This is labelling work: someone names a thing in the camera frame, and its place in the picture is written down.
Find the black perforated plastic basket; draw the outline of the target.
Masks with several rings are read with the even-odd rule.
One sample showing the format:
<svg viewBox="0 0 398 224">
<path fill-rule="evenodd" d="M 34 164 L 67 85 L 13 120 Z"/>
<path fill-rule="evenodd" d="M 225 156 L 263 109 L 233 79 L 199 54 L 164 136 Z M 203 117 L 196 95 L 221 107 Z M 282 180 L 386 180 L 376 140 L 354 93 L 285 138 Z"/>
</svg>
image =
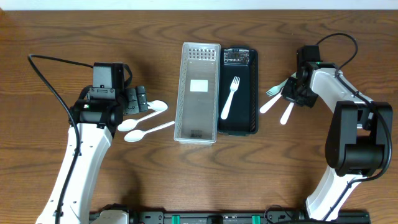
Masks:
<svg viewBox="0 0 398 224">
<path fill-rule="evenodd" d="M 247 136 L 258 131 L 258 54 L 254 49 L 230 47 L 221 50 L 218 93 L 219 114 L 222 113 L 235 77 L 238 89 L 233 93 L 226 119 L 218 118 L 218 132 L 231 136 Z"/>
</svg>

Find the white spoon among forks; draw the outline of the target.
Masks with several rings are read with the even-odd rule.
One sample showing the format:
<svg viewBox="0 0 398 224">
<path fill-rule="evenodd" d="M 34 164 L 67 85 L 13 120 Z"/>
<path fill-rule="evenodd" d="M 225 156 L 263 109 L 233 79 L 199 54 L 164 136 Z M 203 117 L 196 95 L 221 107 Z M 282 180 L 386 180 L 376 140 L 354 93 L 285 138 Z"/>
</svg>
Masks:
<svg viewBox="0 0 398 224">
<path fill-rule="evenodd" d="M 282 114 L 281 118 L 280 118 L 280 124 L 285 125 L 290 117 L 290 114 L 292 112 L 292 109 L 294 107 L 293 102 L 290 102 L 288 107 L 286 108 L 286 110 L 284 111 L 284 113 Z"/>
</svg>

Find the white perforated plastic basket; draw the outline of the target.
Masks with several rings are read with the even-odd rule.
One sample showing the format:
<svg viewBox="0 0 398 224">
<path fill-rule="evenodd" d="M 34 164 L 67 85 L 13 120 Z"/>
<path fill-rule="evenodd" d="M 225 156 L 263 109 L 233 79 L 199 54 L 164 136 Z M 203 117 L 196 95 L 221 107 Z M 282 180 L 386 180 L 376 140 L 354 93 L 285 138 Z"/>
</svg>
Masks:
<svg viewBox="0 0 398 224">
<path fill-rule="evenodd" d="M 220 44 L 182 45 L 174 140 L 212 145 L 218 125 Z"/>
</svg>

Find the white spoon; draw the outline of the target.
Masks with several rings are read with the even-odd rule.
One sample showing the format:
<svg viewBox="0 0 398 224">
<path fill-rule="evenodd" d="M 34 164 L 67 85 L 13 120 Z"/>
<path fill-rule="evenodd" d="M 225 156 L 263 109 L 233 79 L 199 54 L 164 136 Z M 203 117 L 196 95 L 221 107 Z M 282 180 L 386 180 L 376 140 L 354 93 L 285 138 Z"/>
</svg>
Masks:
<svg viewBox="0 0 398 224">
<path fill-rule="evenodd" d="M 151 113 L 151 114 L 148 114 L 148 115 L 146 115 L 146 116 L 144 116 L 144 117 L 141 117 L 141 118 L 139 118 L 139 119 L 127 119 L 127 120 L 124 120 L 124 121 L 118 126 L 118 131 L 125 132 L 125 131 L 133 130 L 133 129 L 137 126 L 137 124 L 138 124 L 139 122 L 144 121 L 144 120 L 147 120 L 147 119 L 149 119 L 149 118 L 152 118 L 152 117 L 154 117 L 154 116 L 156 116 L 156 115 L 158 115 L 158 114 L 160 114 L 160 113 L 162 113 L 162 111 L 155 111 L 155 112 L 153 112 L 153 113 Z"/>
<path fill-rule="evenodd" d="M 175 124 L 174 121 L 170 121 L 168 123 L 161 124 L 161 125 L 156 126 L 156 127 L 152 128 L 152 129 L 149 129 L 147 131 L 133 130 L 133 131 L 131 131 L 131 132 L 129 132 L 129 133 L 127 133 L 125 135 L 124 140 L 126 142 L 137 142 L 137 141 L 140 141 L 146 134 L 153 133 L 155 131 L 167 128 L 167 127 L 172 126 L 174 124 Z"/>
</svg>

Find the white fork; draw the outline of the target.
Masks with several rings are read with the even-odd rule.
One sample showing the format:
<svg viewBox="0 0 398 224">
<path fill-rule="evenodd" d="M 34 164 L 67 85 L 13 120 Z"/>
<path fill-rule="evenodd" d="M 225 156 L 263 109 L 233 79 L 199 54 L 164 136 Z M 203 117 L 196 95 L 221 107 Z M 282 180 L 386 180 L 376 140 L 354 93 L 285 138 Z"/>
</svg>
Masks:
<svg viewBox="0 0 398 224">
<path fill-rule="evenodd" d="M 221 119 L 223 119 L 223 120 L 226 120 L 228 118 L 234 93 L 239 88 L 239 82 L 240 82 L 240 78 L 237 77 L 237 76 L 235 76 L 233 78 L 233 80 L 231 81 L 231 84 L 229 86 L 229 95 L 228 95 L 226 103 L 224 104 L 224 107 L 223 107 L 223 109 L 221 111 Z"/>
<path fill-rule="evenodd" d="M 266 113 L 268 110 L 270 110 L 271 107 L 273 107 L 273 105 L 279 100 L 281 96 L 281 93 L 276 94 L 272 99 L 270 99 L 267 103 L 261 106 L 259 112 L 262 114 Z"/>
</svg>

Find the mint green plastic fork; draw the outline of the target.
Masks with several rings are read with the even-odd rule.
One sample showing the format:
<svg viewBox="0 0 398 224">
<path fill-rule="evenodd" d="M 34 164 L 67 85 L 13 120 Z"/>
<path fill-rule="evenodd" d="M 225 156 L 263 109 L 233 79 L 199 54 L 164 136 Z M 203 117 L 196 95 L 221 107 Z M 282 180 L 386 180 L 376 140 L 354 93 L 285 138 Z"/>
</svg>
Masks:
<svg viewBox="0 0 398 224">
<path fill-rule="evenodd" d="M 266 91 L 266 95 L 268 97 L 271 97 L 271 96 L 278 94 L 281 91 L 281 89 L 285 86 L 285 84 L 287 83 L 287 80 L 288 80 L 288 78 L 286 80 L 284 80 L 281 84 L 270 88 L 268 91 Z"/>
</svg>

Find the white spoon bowl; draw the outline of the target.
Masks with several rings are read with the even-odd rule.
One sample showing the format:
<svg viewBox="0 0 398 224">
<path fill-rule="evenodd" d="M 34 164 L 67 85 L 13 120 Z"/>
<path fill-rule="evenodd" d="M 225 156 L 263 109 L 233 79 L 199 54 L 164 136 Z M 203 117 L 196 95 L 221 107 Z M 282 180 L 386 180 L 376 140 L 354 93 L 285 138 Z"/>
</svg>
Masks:
<svg viewBox="0 0 398 224">
<path fill-rule="evenodd" d="M 165 111 L 168 109 L 167 103 L 161 100 L 148 101 L 147 106 L 154 111 Z"/>
</svg>

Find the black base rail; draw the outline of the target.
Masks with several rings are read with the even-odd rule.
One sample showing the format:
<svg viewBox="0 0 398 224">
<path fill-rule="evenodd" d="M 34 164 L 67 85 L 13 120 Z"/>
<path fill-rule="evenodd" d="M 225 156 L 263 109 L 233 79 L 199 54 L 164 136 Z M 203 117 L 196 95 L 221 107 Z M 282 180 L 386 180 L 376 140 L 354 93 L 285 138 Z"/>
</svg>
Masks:
<svg viewBox="0 0 398 224">
<path fill-rule="evenodd" d="M 170 213 L 162 211 L 137 212 L 119 204 L 107 205 L 100 212 L 90 213 L 88 222 L 126 224 L 323 223 L 322 220 L 309 218 L 304 210 L 282 207 L 271 207 L 260 213 Z"/>
</svg>

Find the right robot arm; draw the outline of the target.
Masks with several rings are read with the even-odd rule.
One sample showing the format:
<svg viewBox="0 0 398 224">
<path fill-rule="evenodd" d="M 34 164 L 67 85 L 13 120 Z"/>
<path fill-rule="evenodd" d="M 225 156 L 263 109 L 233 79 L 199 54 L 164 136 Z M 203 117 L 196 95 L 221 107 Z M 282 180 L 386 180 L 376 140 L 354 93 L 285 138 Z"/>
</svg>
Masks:
<svg viewBox="0 0 398 224">
<path fill-rule="evenodd" d="M 380 178 L 392 159 L 392 107 L 361 94 L 334 63 L 304 61 L 282 90 L 291 103 L 320 97 L 333 113 L 325 143 L 326 171 L 305 201 L 310 219 L 332 221 L 361 183 Z"/>
</svg>

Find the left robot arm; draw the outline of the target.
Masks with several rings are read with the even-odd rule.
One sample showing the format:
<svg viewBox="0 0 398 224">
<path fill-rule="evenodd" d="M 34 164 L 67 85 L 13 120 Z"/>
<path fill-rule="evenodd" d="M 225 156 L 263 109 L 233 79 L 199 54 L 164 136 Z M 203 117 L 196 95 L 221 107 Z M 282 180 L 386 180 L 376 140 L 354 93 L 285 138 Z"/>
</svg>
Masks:
<svg viewBox="0 0 398 224">
<path fill-rule="evenodd" d="M 143 86 L 88 85 L 67 108 L 68 145 L 52 194 L 37 223 L 88 223 L 101 163 L 124 116 L 148 110 Z"/>
</svg>

